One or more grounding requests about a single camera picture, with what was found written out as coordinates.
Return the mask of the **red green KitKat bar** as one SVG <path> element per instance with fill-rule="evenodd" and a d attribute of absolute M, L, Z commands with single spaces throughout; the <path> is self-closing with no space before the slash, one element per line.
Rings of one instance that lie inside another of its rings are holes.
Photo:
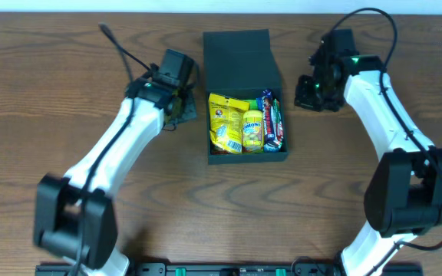
<path fill-rule="evenodd" d="M 273 107 L 275 111 L 275 136 L 276 136 L 275 142 L 277 144 L 277 147 L 281 149 L 283 144 L 284 130 L 282 126 L 280 102 L 277 99 L 274 99 Z"/>

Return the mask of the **purple Dairy Milk bar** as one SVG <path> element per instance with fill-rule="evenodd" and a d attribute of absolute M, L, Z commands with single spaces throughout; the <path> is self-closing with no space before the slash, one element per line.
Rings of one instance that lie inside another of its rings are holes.
<path fill-rule="evenodd" d="M 275 127 L 272 115 L 273 99 L 272 91 L 266 89 L 260 98 L 260 109 L 263 115 L 265 142 L 271 143 L 275 139 Z"/>

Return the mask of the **yellow Hacks candy bag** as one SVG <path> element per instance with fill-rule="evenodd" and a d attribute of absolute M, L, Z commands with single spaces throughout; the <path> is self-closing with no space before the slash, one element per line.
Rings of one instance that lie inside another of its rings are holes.
<path fill-rule="evenodd" d="M 219 94 L 210 94 L 209 134 L 213 145 L 228 153 L 242 152 L 242 117 L 249 103 Z"/>

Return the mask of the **dark green box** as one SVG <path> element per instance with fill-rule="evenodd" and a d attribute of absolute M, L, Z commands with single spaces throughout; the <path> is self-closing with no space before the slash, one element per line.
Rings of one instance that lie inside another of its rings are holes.
<path fill-rule="evenodd" d="M 271 52 L 269 30 L 204 32 L 203 64 L 206 96 L 215 93 L 252 100 L 270 89 L 285 115 L 282 79 Z"/>

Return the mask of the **blue Oreo cookie pack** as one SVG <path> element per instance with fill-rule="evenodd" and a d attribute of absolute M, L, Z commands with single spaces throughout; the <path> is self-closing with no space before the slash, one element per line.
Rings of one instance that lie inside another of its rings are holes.
<path fill-rule="evenodd" d="M 272 115 L 273 115 L 273 122 L 274 122 L 274 126 L 275 126 L 275 111 L 274 111 L 274 107 L 272 108 Z M 266 153 L 280 151 L 280 149 L 277 147 L 277 144 L 276 144 L 275 140 L 276 140 L 276 137 L 275 137 L 273 142 L 266 143 L 265 142 L 265 136 L 264 136 L 264 146 L 263 146 L 263 149 L 264 149 L 264 151 Z"/>

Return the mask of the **yellow Mentos bottle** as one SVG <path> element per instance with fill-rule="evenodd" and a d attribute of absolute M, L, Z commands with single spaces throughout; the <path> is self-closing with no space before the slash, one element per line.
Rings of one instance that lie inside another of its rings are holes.
<path fill-rule="evenodd" d="M 249 110 L 242 117 L 242 147 L 248 153 L 260 151 L 263 146 L 262 112 L 259 110 Z"/>

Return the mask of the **Haribo gummy candy bag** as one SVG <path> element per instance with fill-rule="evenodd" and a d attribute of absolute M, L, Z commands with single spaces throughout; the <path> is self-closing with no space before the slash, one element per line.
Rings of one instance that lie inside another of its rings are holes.
<path fill-rule="evenodd" d="M 249 104 L 249 110 L 261 110 L 261 107 L 259 106 L 259 100 L 258 99 L 249 99 L 245 100 Z"/>

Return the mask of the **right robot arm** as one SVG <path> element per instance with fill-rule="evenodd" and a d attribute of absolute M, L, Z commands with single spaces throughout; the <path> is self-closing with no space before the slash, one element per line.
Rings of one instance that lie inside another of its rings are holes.
<path fill-rule="evenodd" d="M 376 55 L 361 55 L 351 30 L 332 30 L 309 57 L 295 105 L 322 112 L 350 106 L 364 125 L 378 167 L 364 194 L 366 222 L 338 253 L 334 275 L 381 275 L 398 250 L 442 225 L 442 149 L 416 126 Z"/>

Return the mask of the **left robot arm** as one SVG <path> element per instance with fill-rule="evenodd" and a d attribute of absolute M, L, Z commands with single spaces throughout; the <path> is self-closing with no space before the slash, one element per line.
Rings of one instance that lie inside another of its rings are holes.
<path fill-rule="evenodd" d="M 44 176 L 35 198 L 34 244 L 67 264 L 49 275 L 127 275 L 116 247 L 114 198 L 132 165 L 166 126 L 196 116 L 189 56 L 166 50 L 160 65 L 131 81 L 112 124 L 62 177 Z"/>

